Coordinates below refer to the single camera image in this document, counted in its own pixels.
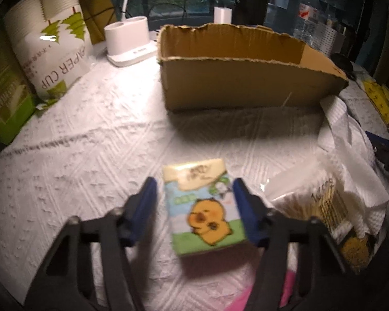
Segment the yellow curtain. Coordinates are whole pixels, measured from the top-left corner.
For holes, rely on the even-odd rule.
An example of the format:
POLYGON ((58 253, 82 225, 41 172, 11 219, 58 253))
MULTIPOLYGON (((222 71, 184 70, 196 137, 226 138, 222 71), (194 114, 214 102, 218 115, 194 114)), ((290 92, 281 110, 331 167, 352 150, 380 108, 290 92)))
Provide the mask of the yellow curtain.
POLYGON ((79 0, 92 44, 105 41, 105 27, 117 21, 111 0, 79 0))

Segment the white embossed tablecloth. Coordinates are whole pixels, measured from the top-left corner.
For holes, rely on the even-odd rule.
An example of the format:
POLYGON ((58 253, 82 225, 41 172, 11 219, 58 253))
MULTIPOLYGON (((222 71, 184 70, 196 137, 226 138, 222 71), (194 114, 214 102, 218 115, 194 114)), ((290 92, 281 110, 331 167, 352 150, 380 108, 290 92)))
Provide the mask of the white embossed tablecloth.
POLYGON ((0 283, 24 304, 31 281, 70 216, 122 206, 146 177, 159 199, 144 237, 128 249, 146 310, 224 310, 252 284, 249 243, 179 259, 171 247, 162 167, 223 158, 229 174, 260 185, 317 150, 324 113, 252 108, 171 113, 156 57, 125 68, 105 54, 47 111, 0 148, 0 283))

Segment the cotton swab bag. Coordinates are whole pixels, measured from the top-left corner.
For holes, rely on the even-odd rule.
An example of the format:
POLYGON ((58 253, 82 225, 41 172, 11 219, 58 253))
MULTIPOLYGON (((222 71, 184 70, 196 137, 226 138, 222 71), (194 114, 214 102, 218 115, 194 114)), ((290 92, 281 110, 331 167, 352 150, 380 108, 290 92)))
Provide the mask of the cotton swab bag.
POLYGON ((321 220, 350 268, 362 272, 372 257, 368 225, 341 181, 313 159, 261 182, 265 203, 288 218, 321 220))

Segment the white waffle towel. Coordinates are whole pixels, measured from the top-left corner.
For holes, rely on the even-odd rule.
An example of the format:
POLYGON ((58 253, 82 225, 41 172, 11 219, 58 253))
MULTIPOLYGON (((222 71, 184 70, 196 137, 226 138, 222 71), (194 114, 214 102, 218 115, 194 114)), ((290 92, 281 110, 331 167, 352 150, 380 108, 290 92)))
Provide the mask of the white waffle towel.
POLYGON ((325 115, 318 135, 323 163, 338 181, 357 236, 376 236, 384 223, 389 192, 377 175, 372 145, 342 99, 328 96, 320 106, 325 115))

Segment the white charger adapter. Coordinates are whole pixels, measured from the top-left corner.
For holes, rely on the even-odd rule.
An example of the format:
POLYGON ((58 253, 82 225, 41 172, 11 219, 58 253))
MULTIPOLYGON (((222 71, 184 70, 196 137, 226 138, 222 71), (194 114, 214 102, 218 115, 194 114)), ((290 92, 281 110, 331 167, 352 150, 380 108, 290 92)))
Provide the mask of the white charger adapter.
POLYGON ((232 23, 232 9, 215 6, 213 10, 213 23, 230 25, 232 23))

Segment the white perforated organizer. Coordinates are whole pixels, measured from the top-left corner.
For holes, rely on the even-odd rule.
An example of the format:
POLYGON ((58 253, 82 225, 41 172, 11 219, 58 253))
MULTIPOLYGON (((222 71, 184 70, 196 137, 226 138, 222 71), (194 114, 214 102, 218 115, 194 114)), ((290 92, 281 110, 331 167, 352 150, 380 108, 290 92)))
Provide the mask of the white perforated organizer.
POLYGON ((330 57, 341 51, 344 40, 345 36, 342 33, 325 24, 318 23, 313 35, 312 47, 330 57))

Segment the white desk lamp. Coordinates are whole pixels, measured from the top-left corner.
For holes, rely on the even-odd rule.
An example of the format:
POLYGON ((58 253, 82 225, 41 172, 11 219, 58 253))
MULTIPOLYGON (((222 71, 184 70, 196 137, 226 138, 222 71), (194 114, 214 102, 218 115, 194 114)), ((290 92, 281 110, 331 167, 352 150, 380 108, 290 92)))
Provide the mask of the white desk lamp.
POLYGON ((121 20, 105 26, 107 59, 116 67, 127 67, 157 54, 149 37, 145 16, 126 17, 128 0, 123 0, 121 20))

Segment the brown cardboard box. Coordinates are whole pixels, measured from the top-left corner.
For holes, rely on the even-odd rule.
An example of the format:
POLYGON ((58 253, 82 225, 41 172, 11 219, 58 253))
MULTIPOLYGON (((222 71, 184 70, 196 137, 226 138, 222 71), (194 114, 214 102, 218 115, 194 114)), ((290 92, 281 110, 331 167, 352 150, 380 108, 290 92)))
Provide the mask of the brown cardboard box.
POLYGON ((166 25, 157 47, 164 102, 172 112, 313 107, 348 84, 323 53, 264 26, 166 25))

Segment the clear water bottle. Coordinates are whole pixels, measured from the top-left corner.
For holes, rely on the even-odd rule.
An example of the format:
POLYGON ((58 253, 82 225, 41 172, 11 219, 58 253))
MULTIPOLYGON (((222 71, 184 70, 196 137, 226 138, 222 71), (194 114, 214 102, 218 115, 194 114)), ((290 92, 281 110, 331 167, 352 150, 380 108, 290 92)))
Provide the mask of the clear water bottle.
POLYGON ((296 17, 293 36, 304 41, 309 46, 313 45, 315 31, 319 22, 321 6, 319 0, 301 0, 296 17))

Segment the small black object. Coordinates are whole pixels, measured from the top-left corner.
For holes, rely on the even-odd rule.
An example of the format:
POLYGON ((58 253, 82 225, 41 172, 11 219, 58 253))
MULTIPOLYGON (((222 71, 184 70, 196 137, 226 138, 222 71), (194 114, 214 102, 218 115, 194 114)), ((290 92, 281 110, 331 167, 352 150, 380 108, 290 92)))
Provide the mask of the small black object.
POLYGON ((331 61, 341 69, 351 81, 356 81, 356 76, 354 74, 354 68, 351 61, 341 53, 333 53, 330 55, 331 61))

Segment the capybara tissue pack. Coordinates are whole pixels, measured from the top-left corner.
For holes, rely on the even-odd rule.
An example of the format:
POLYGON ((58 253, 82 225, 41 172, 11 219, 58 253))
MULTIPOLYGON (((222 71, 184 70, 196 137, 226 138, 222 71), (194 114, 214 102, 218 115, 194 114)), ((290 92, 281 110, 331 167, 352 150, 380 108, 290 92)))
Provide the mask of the capybara tissue pack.
POLYGON ((215 251, 246 240, 223 159, 163 167, 173 249, 178 256, 215 251))

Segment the green carton box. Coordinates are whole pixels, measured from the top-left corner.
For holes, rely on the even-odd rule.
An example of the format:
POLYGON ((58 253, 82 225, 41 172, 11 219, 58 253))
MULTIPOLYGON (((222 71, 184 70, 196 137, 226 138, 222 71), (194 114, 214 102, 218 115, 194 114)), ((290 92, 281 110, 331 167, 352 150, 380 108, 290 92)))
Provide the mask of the green carton box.
POLYGON ((36 110, 38 97, 0 23, 0 143, 9 145, 36 110))

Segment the paper cup package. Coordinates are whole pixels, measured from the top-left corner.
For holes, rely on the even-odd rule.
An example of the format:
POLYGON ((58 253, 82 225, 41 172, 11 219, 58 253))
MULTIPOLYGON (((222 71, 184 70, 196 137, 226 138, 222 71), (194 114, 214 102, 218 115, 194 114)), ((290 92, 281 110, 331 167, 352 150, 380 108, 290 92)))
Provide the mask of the paper cup package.
POLYGON ((19 64, 44 103, 91 69, 93 45, 79 0, 21 0, 4 26, 19 64))

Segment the yellow packet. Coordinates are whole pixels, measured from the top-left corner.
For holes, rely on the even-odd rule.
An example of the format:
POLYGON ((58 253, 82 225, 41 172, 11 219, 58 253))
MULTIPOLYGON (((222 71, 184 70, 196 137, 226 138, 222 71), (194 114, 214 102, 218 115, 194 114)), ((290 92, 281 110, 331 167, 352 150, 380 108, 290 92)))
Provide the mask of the yellow packet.
POLYGON ((389 127, 389 88, 372 80, 363 81, 363 86, 381 119, 389 127))

